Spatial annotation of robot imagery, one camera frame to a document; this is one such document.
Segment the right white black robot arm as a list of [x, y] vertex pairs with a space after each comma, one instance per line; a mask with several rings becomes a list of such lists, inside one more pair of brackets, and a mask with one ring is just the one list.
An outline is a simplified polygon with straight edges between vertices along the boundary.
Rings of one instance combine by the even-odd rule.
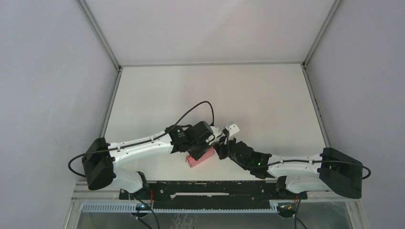
[[313, 156], [278, 156], [222, 137], [214, 149], [220, 159], [231, 159], [256, 178], [275, 178], [281, 198], [308, 191], [332, 191], [344, 198], [360, 199], [362, 182], [371, 174], [362, 162], [331, 147]]

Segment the pink cardboard box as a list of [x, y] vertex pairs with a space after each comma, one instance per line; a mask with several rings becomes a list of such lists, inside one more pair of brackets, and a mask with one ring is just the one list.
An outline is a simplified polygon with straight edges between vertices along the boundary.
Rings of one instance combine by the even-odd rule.
[[194, 159], [191, 155], [186, 156], [186, 163], [190, 168], [193, 168], [205, 160], [211, 158], [215, 154], [215, 149], [212, 147], [207, 152], [205, 152], [198, 160]]

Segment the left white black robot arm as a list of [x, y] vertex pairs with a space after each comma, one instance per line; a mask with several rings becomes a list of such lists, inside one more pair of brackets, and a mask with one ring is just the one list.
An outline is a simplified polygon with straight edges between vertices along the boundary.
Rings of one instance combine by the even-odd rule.
[[177, 152], [187, 152], [199, 160], [222, 135], [220, 128], [200, 121], [195, 125], [172, 125], [150, 137], [127, 142], [107, 143], [105, 138], [98, 138], [82, 156], [87, 187], [99, 190], [115, 186], [143, 199], [149, 194], [144, 173], [128, 171], [125, 164]]

